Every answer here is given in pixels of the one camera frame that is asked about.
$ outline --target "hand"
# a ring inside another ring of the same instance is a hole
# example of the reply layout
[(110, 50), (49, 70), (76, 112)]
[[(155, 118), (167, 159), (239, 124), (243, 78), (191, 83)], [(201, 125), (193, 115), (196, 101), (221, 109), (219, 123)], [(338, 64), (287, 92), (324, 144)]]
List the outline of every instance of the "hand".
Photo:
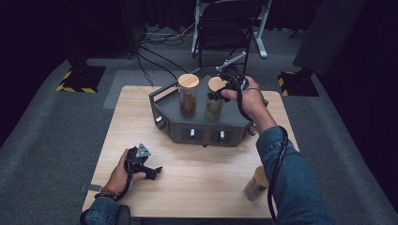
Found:
[[(111, 177), (109, 178), (108, 183), (105, 185), (106, 188), (110, 190), (114, 190), (117, 192), (122, 192), (126, 187), (127, 183), (127, 172), (124, 169), (124, 162), (127, 158), (127, 154), (129, 149), (126, 149), (119, 160), (119, 163), (112, 171)], [(133, 181), (139, 181), (144, 179), (146, 174), (144, 172), (138, 172), (132, 175)]]
[[(276, 126), (276, 122), (264, 104), (260, 85), (252, 77), (245, 76), (245, 78), (248, 80), (249, 85), (242, 92), (242, 108), (254, 121), (258, 134), (261, 134), (264, 130)], [(225, 98), (237, 100), (237, 91), (225, 89), (222, 90), (222, 95)]]

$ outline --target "wooden table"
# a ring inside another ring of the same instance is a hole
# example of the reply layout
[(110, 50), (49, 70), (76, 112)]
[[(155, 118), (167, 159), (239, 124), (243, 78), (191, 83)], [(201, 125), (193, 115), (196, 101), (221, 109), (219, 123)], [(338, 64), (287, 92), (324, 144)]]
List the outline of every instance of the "wooden table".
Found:
[[(134, 217), (270, 218), (267, 194), (249, 202), (242, 191), (261, 165), (255, 148), (258, 136), (247, 135), (238, 147), (174, 143), (153, 121), (148, 94), (158, 88), (122, 89), (91, 183), (104, 186), (124, 149), (142, 143), (152, 153), (145, 165), (163, 170), (156, 180), (134, 183), (119, 201)], [(274, 119), (297, 146), (281, 96), (269, 91), (263, 95)], [(83, 210), (96, 193), (88, 191)]]

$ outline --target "cylindrical container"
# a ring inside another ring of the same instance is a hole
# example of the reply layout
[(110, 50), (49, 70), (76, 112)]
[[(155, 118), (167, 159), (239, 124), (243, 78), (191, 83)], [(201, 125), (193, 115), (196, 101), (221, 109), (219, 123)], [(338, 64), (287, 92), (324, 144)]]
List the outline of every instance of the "cylindrical container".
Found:
[[(225, 87), (225, 84), (226, 81), (223, 81), (220, 77), (213, 77), (208, 81), (208, 89), (210, 92), (215, 93)], [(222, 113), (222, 105), (222, 99), (210, 99), (207, 97), (205, 117), (211, 120), (218, 120)]]
[(263, 166), (259, 166), (255, 169), (253, 178), (249, 181), (246, 187), (243, 189), (243, 193), (249, 201), (258, 200), (269, 186), (269, 182), (266, 177)]
[(194, 117), (199, 78), (194, 74), (183, 74), (178, 78), (179, 110), (184, 117)]

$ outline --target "gray carpet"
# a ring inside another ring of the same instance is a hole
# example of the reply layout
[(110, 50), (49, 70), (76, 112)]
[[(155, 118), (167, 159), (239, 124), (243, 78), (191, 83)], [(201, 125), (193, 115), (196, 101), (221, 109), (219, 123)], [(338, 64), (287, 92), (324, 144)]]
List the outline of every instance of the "gray carpet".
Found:
[[(297, 70), (292, 61), (305, 32), (266, 31), (268, 59), (253, 42), (247, 74), (263, 90), (280, 92), (277, 75)], [(152, 51), (186, 70), (197, 68), (190, 54), (191, 37), (177, 46), (148, 45)], [(183, 73), (165, 60), (140, 50), (150, 60)], [(209, 54), (207, 60), (226, 58)], [(91, 66), (106, 66), (97, 94), (55, 92), (69, 69), (60, 65), (40, 87), (17, 127), (0, 150), (0, 224), (75, 224), (91, 181), (113, 108), (123, 85), (149, 85), (136, 57), (93, 58)], [(172, 79), (160, 68), (142, 62), (155, 85)], [(319, 80), (320, 97), (283, 97), (298, 147), (339, 224), (398, 224), (376, 180), (364, 164)], [(144, 218), (143, 224), (159, 220)]]

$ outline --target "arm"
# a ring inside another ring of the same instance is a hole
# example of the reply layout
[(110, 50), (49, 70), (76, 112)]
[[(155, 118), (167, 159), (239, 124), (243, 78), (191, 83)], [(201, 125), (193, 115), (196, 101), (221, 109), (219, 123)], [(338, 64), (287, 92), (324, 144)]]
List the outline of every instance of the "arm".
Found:
[[(112, 171), (108, 183), (101, 190), (101, 193), (115, 195), (121, 193), (127, 183), (127, 173), (124, 169), (124, 161), (127, 157), (128, 150), (126, 149), (119, 163)], [(144, 172), (135, 173), (132, 177), (134, 181), (142, 180), (145, 178)], [(115, 224), (117, 210), (119, 204), (108, 197), (98, 197), (93, 202), (91, 207), (84, 211), (81, 215), (81, 224)]]
[[(263, 103), (260, 87), (251, 77), (243, 91), (242, 107), (254, 121), (259, 139), (258, 154), (268, 180), (281, 151), (283, 134)], [(237, 93), (223, 90), (222, 95), (236, 100)], [(300, 153), (289, 141), (273, 191), (278, 209), (277, 224), (335, 224)]]

